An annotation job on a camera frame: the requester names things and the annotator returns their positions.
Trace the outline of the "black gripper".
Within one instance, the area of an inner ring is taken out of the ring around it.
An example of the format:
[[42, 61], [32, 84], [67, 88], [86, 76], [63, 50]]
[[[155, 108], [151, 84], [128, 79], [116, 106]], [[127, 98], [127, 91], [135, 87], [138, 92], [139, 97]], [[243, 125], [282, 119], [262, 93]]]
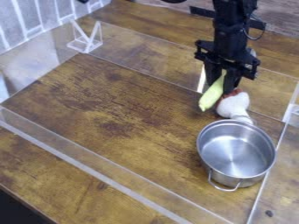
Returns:
[[214, 22], [214, 40], [198, 40], [195, 59], [205, 64], [206, 79], [211, 86], [227, 70], [223, 82], [223, 94], [229, 95], [239, 85], [242, 77], [257, 78], [261, 60], [247, 47], [249, 24], [223, 24]]

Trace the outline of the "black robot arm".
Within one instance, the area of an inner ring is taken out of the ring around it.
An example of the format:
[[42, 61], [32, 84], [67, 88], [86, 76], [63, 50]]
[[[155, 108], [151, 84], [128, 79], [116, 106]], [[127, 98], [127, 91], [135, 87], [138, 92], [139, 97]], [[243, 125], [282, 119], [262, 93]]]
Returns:
[[198, 40], [195, 58], [205, 64], [206, 78], [211, 86], [226, 71], [222, 84], [227, 95], [238, 87], [243, 77], [254, 80], [261, 60], [249, 47], [250, 20], [258, 8], [258, 0], [213, 0], [214, 40]]

